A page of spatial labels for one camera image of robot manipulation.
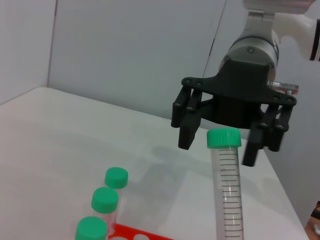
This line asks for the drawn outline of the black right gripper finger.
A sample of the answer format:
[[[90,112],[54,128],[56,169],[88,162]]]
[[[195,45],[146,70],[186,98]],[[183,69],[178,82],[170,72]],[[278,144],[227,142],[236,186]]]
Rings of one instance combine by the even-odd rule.
[[[201,123],[202,92],[183,86],[172,104],[171,126],[179,128],[178,147],[188,150]]]
[[[292,106],[279,107],[269,105],[259,121],[251,125],[242,165],[253,167],[258,151],[268,147],[272,152],[278,152],[285,132],[289,130],[289,120]]]

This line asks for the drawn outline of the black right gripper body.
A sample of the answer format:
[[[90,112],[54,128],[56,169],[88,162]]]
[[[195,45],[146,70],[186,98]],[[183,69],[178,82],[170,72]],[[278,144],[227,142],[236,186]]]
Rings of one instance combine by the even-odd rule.
[[[297,103],[293,96],[277,92],[268,87],[270,65],[227,60],[217,75],[207,78],[186,77],[184,87],[202,94],[211,95],[209,100],[196,100],[195,113],[207,121],[239,129],[249,129],[254,122],[265,117],[262,105],[269,105],[283,111],[291,110]]]

